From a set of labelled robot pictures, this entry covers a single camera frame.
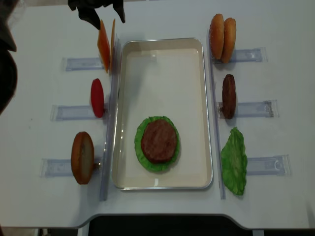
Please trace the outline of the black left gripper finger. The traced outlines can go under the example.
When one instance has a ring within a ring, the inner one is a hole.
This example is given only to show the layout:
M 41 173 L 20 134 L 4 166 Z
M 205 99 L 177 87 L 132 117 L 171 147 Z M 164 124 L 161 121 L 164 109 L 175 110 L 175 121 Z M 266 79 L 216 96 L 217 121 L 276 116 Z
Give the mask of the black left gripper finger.
M 124 1 L 123 0 L 113 0 L 112 4 L 113 4 L 113 9 L 119 15 L 122 23 L 125 23 L 126 18 L 125 18 L 125 11 L 124 11 Z
M 100 19 L 94 8 L 79 7 L 78 15 L 81 20 L 90 23 L 97 30 L 100 30 Z

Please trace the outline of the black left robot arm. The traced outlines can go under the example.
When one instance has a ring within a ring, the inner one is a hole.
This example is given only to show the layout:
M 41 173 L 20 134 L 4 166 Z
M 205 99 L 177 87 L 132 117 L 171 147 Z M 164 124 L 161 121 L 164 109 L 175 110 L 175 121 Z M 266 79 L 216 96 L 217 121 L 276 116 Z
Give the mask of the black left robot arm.
M 0 2 L 0 111 L 3 112 L 11 101 L 17 87 L 17 66 L 9 53 L 16 52 L 17 47 L 8 26 L 8 18 L 17 5 L 16 0 Z M 78 10 L 79 18 L 101 29 L 101 20 L 96 9 L 113 5 L 122 23 L 126 22 L 123 0 L 69 0 L 69 8 Z

